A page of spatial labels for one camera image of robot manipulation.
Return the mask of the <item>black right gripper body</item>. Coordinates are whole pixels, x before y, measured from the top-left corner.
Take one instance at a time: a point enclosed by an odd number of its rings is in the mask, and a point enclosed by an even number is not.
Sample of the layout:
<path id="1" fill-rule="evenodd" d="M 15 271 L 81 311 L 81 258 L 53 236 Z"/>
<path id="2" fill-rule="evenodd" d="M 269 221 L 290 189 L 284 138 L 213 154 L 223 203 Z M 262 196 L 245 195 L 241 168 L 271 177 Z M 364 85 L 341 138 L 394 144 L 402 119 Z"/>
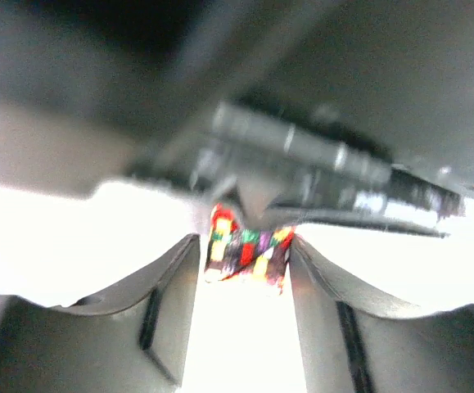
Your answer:
<path id="1" fill-rule="evenodd" d="M 443 237 L 465 214 L 457 192 L 230 102 L 171 140 L 151 138 L 125 174 L 232 208 L 258 230 L 331 224 Z"/>

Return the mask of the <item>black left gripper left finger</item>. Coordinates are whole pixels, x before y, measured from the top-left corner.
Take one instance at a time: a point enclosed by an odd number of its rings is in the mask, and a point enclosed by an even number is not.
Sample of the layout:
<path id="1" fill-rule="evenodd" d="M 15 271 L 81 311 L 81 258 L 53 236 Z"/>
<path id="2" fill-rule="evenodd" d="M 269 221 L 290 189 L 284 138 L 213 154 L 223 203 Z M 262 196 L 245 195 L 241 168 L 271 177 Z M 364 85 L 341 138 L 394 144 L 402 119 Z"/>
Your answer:
<path id="1" fill-rule="evenodd" d="M 158 260 L 71 306 L 0 296 L 0 392 L 173 392 L 183 380 L 201 247 Z"/>

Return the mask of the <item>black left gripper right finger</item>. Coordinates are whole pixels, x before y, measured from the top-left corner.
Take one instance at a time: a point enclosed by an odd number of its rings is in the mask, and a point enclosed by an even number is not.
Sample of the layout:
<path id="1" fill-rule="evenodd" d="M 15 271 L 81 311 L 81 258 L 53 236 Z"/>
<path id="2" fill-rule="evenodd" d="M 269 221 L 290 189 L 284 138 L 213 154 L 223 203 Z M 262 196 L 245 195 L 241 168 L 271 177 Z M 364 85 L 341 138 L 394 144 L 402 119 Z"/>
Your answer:
<path id="1" fill-rule="evenodd" d="M 474 304 L 431 312 L 296 237 L 289 263 L 310 392 L 474 392 Z"/>

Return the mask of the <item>red multicolour checked tie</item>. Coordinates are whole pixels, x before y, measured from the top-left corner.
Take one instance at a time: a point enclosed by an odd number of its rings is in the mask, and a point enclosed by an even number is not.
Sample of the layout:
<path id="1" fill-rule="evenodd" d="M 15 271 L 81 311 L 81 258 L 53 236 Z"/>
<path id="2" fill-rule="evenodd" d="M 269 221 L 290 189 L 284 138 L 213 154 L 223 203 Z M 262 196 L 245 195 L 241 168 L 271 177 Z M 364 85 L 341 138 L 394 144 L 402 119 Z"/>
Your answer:
<path id="1" fill-rule="evenodd" d="M 283 293 L 295 229 L 257 231 L 244 226 L 221 204 L 210 216 L 204 278 L 212 282 L 249 283 L 275 296 Z"/>

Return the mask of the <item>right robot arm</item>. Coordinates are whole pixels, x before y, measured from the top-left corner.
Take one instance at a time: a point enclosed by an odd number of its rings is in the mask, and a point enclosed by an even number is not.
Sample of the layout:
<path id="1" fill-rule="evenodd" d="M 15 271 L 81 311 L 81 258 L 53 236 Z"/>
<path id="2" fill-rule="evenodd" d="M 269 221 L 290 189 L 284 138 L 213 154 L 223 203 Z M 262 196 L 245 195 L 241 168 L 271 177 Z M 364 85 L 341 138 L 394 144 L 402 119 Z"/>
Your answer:
<path id="1" fill-rule="evenodd" d="M 441 236 L 474 201 L 474 1 L 0 1 L 0 186 L 113 178 Z"/>

